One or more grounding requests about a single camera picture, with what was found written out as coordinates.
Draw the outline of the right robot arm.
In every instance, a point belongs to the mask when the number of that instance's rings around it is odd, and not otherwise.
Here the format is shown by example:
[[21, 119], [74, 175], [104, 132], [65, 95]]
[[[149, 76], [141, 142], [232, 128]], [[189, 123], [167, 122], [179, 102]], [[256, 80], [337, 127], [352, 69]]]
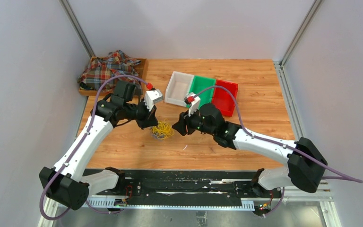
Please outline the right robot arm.
[[315, 193], [327, 166], [327, 161], [310, 139], [283, 140], [250, 131], [226, 121], [213, 104], [205, 104], [193, 113], [180, 113], [172, 128], [182, 136], [199, 131], [211, 135], [221, 147], [251, 151], [283, 164], [280, 168], [257, 171], [251, 184], [251, 191], [257, 197], [286, 186]]

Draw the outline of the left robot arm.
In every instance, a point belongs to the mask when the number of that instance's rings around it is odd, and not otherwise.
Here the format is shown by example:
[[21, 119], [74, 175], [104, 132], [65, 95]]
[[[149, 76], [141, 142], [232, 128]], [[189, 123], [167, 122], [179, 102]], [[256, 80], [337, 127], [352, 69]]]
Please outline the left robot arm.
[[136, 84], [120, 80], [111, 94], [96, 102], [86, 126], [65, 155], [53, 167], [40, 171], [46, 197], [78, 210], [88, 197], [99, 192], [109, 190], [114, 195], [125, 192], [125, 173], [121, 170], [107, 167], [96, 174], [83, 173], [101, 142], [120, 121], [135, 121], [141, 129], [158, 125], [155, 104], [163, 100], [162, 93], [148, 83], [144, 98], [133, 104], [136, 90]]

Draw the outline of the white plastic bin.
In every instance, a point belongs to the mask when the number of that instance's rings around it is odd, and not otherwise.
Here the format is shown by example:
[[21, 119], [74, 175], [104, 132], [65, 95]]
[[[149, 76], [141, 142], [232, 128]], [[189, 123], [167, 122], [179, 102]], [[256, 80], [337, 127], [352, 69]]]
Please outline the white plastic bin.
[[186, 107], [184, 99], [190, 92], [194, 75], [173, 71], [165, 91], [164, 102], [168, 104]]

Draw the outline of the wooden tray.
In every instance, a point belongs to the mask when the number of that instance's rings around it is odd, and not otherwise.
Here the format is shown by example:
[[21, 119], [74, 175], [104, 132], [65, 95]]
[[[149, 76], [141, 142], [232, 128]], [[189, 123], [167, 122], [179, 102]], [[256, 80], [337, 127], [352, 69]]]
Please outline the wooden tray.
[[[147, 77], [147, 70], [148, 70], [148, 59], [147, 58], [138, 58], [138, 60], [141, 61], [141, 63], [137, 66], [134, 66], [134, 69], [138, 73], [138, 76], [145, 80]], [[96, 96], [97, 91], [96, 90], [85, 90], [83, 88], [79, 88], [79, 93], [82, 96]]]

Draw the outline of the red plastic bin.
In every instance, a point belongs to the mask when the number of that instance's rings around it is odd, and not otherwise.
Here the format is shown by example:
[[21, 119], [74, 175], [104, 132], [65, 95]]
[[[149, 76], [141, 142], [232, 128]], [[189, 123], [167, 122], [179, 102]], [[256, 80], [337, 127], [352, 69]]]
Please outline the red plastic bin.
[[[238, 93], [237, 83], [217, 79], [215, 85], [226, 88], [231, 92], [233, 97], [237, 99], [237, 93]], [[235, 110], [235, 103], [225, 90], [218, 87], [215, 88], [211, 103], [221, 111], [223, 116], [232, 117]]]

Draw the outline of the plaid cloth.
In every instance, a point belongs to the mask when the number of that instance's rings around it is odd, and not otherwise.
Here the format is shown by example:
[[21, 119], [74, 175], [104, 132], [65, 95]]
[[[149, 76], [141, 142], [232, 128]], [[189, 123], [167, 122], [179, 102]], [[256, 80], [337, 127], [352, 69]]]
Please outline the plaid cloth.
[[108, 79], [118, 75], [132, 75], [137, 77], [135, 67], [141, 61], [126, 55], [121, 50], [108, 53], [105, 57], [92, 57], [84, 71], [77, 79], [77, 83], [84, 90], [98, 90]]

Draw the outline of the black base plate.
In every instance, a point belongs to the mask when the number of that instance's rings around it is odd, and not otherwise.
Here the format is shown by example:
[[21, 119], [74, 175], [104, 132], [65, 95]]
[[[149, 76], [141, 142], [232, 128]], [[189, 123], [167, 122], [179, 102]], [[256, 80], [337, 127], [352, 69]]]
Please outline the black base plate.
[[255, 209], [249, 200], [276, 204], [281, 191], [257, 191], [253, 171], [126, 170], [125, 179], [100, 196], [130, 208]]

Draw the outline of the aluminium rail frame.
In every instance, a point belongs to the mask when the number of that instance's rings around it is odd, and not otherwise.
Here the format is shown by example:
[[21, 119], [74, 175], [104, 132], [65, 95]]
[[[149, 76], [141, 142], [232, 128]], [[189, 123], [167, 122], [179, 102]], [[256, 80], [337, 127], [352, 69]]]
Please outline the aluminium rail frame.
[[339, 227], [329, 185], [257, 195], [253, 171], [127, 170], [124, 183], [41, 227]]

